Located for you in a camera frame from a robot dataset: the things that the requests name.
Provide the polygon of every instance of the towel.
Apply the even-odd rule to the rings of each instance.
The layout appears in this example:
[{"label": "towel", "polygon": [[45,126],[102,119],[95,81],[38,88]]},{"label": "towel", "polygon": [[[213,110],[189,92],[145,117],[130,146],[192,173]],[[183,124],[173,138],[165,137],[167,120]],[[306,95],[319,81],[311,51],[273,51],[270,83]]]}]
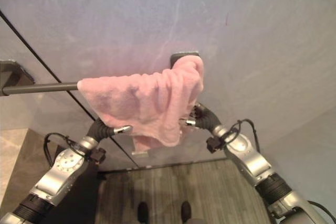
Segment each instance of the towel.
[{"label": "towel", "polygon": [[133,126],[136,153],[176,146],[185,130],[178,120],[188,117],[203,90],[203,62],[184,56],[162,73],[88,78],[77,87],[107,126]]}]

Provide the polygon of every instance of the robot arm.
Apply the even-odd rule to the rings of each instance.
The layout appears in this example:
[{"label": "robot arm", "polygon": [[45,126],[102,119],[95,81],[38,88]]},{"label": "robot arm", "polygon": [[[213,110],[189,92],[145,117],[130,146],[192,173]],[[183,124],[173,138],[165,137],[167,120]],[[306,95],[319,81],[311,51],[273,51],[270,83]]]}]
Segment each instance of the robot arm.
[{"label": "robot arm", "polygon": [[52,168],[30,190],[20,205],[7,213],[0,224],[36,224],[56,207],[71,190],[76,179],[86,170],[89,160],[101,163],[105,150],[96,149],[99,142],[115,134],[132,131],[131,126],[110,128],[98,119],[87,136],[71,145],[56,157]]},{"label": "robot arm", "polygon": [[224,127],[217,116],[200,103],[194,107],[194,116],[181,123],[209,130],[213,137],[207,140],[208,150],[213,153],[224,149],[227,158],[265,200],[268,211],[277,219],[284,217],[281,223],[327,224],[309,202],[273,170],[246,136]]}]

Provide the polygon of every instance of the person's foot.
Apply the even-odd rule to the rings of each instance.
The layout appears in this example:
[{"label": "person's foot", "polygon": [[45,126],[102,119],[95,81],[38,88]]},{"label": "person's foot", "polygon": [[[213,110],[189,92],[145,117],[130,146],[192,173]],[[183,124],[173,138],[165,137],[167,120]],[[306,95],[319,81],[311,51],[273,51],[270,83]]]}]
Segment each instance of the person's foot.
[{"label": "person's foot", "polygon": [[182,223],[186,223],[189,219],[191,219],[191,206],[188,201],[182,203],[181,219]]},{"label": "person's foot", "polygon": [[138,222],[149,223],[149,210],[146,202],[140,202],[138,205]]}]

